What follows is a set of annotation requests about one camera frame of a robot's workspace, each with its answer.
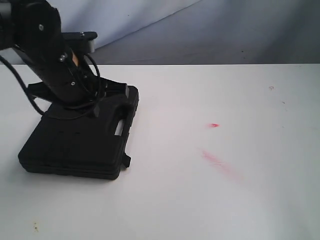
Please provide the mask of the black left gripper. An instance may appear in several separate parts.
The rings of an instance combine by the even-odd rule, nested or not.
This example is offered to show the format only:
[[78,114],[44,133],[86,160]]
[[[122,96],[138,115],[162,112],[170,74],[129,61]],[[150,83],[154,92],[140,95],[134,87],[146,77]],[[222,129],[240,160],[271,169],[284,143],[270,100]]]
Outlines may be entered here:
[[41,80],[27,86],[27,98],[35,110],[35,99],[43,99],[65,110],[92,110],[98,118],[100,106],[129,105],[129,86],[101,76],[92,58],[84,51],[29,52],[27,66]]

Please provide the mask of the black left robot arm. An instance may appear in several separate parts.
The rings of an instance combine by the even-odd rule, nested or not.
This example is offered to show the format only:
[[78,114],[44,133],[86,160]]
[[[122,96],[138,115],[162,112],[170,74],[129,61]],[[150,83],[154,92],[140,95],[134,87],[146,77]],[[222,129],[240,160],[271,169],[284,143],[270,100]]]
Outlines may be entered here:
[[0,48],[13,49],[39,77],[24,87],[27,96],[66,108],[85,108],[111,95],[129,94],[125,83],[92,72],[95,31],[63,32],[57,8],[46,0],[0,2]]

